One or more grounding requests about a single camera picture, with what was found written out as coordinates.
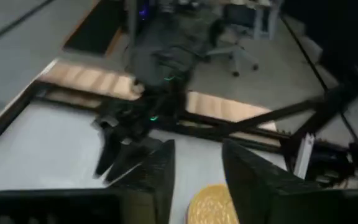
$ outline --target office chair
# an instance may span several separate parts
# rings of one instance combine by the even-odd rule
[[[252,69],[258,70],[258,60],[240,46],[239,41],[244,34],[252,33],[253,39],[258,39],[259,34],[255,32],[256,29],[261,30],[260,36],[262,38],[272,40],[282,2],[283,0],[274,0],[272,1],[272,6],[265,9],[262,9],[260,6],[251,9],[246,5],[225,4],[223,7],[222,20],[215,24],[212,30],[215,32],[216,37],[217,32],[222,33],[225,27],[230,27],[235,32],[236,41],[231,46],[210,50],[207,53],[207,60],[209,60],[212,55],[228,54],[231,59],[231,72],[235,77],[240,75],[239,66],[243,60],[251,61]],[[211,40],[211,43],[216,46],[216,40]]]

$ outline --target wooden plank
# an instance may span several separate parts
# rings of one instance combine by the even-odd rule
[[[38,75],[37,78],[44,82],[50,82],[76,90],[113,96],[125,100],[136,100],[140,97],[131,91],[134,78],[129,75],[123,75],[121,73],[105,71],[99,68],[92,68],[84,65],[60,62],[58,60],[53,61],[43,72],[40,73],[40,75]],[[101,101],[98,99],[84,98],[75,94],[63,93],[61,91],[49,93],[47,98],[87,106],[89,108],[96,108],[101,104]],[[188,93],[188,104],[186,106],[186,110],[190,113],[233,122],[251,118],[270,111],[259,106],[248,105],[246,103],[227,100],[195,91]],[[189,121],[182,121],[182,123],[187,126],[208,128],[205,125],[203,126]],[[260,125],[260,127],[276,130],[274,122]],[[264,142],[276,146],[280,145],[279,141],[252,134],[234,133],[231,136]]]
[[[116,33],[114,34],[114,37],[112,37],[112,40],[109,44],[109,47],[107,48],[106,53],[104,54],[104,56],[108,56],[111,54],[112,50],[114,50],[114,47],[116,46],[116,43],[118,42],[120,36],[122,34],[121,28],[118,28]]]

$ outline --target white table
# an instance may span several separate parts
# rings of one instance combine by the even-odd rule
[[[101,140],[90,124],[94,115],[33,103],[0,137],[0,190],[103,188],[94,179]],[[153,131],[176,142],[171,224],[185,221],[191,198],[209,184],[225,183],[221,143]],[[255,153],[285,169],[282,156]]]
[[[255,40],[259,40],[262,35],[262,27],[263,27],[263,16],[264,9],[271,8],[273,3],[271,0],[221,0],[222,4],[237,4],[237,5],[246,5],[251,9],[255,9],[255,23],[254,23],[254,34],[253,38]]]

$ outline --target black panel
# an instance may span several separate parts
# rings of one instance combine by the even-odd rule
[[[348,5],[323,49],[321,64],[339,81],[358,75],[358,1]]]
[[[282,11],[295,19],[306,23],[312,15],[313,1],[310,0],[285,0]]]
[[[65,49],[104,55],[122,24],[121,1],[102,0],[64,45]]]
[[[229,140],[222,154],[241,224],[358,223],[358,190],[320,190]]]
[[[0,223],[166,224],[175,180],[175,143],[107,189],[0,191]]]

